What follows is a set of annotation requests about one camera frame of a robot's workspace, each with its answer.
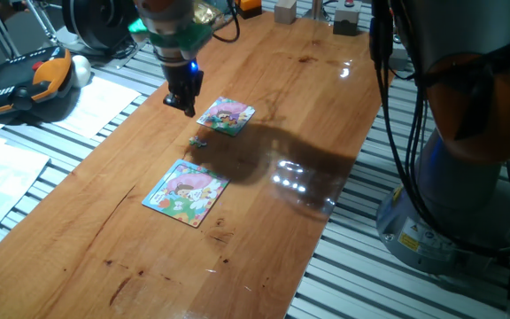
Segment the bystander bare hand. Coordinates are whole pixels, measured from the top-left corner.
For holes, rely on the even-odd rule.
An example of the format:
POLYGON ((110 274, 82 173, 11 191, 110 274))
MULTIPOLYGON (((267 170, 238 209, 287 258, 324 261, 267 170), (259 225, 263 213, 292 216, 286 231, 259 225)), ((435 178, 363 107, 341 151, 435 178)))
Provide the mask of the bystander bare hand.
POLYGON ((20 0, 0 0, 0 13, 24 12, 28 11, 25 1, 20 0))

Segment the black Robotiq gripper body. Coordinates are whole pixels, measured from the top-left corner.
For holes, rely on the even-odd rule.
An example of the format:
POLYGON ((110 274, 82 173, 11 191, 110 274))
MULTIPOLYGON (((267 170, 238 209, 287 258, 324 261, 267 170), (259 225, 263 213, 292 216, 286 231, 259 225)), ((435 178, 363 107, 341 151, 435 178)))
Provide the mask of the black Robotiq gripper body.
POLYGON ((204 72, 192 59, 178 66, 165 66, 165 77, 172 99, 192 99, 200 93, 204 72))

